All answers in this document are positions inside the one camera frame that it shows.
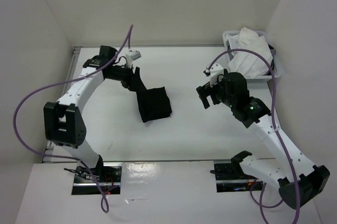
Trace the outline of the black skirt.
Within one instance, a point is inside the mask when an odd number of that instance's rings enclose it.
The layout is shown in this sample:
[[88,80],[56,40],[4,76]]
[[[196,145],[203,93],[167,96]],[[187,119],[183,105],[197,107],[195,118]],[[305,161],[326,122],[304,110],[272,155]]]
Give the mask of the black skirt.
[[143,123],[170,117],[172,108],[165,87],[147,89],[141,80],[138,67],[131,80],[130,90],[136,92],[138,110]]

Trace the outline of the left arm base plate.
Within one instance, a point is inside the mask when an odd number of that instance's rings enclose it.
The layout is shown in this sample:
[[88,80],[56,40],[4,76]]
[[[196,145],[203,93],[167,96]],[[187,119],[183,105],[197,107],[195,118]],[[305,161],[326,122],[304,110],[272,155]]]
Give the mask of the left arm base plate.
[[[121,191],[122,165],[104,165],[104,168],[106,171],[101,176],[98,176],[94,171],[92,171],[99,183],[99,186],[108,195],[119,195]],[[96,183],[92,180],[92,176],[89,174],[87,169],[77,166],[76,169],[64,168],[64,170],[74,175],[72,195],[100,194]]]

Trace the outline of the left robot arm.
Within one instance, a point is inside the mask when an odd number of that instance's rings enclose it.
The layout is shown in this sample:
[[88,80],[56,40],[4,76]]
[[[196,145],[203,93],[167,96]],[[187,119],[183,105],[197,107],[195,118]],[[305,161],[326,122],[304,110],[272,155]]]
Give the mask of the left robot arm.
[[119,65],[117,50],[101,46],[98,55],[88,59],[80,73],[80,80],[56,102],[44,106],[45,135],[48,140],[61,146],[73,157],[84,162],[76,168],[79,176],[97,182],[114,173],[114,169],[104,165],[103,158],[97,154],[86,140],[86,126],[82,111],[91,95],[104,80],[119,81],[130,91],[143,87],[140,69],[133,62],[141,57],[137,50],[129,49],[123,56],[124,65]]

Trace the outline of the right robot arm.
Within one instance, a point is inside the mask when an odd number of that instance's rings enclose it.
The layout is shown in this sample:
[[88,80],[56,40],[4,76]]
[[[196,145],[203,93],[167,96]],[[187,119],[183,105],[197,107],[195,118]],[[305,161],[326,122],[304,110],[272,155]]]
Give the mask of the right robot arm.
[[281,199],[292,209],[302,207],[320,194],[329,179],[326,166],[317,166],[293,143],[273,119],[268,106],[250,95],[247,81],[240,73],[205,70],[210,81],[196,91],[204,108],[225,104],[245,128],[253,132],[280,166],[258,159],[248,151],[231,158],[231,174],[236,178],[253,176],[277,189]]

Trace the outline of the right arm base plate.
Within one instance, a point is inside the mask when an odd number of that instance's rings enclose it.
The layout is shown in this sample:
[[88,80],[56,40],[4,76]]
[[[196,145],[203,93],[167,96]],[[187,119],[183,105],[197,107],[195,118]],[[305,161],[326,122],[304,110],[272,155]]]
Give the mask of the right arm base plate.
[[261,191],[261,180],[235,171],[234,165],[229,160],[215,161],[210,173],[215,177],[217,192],[243,192]]

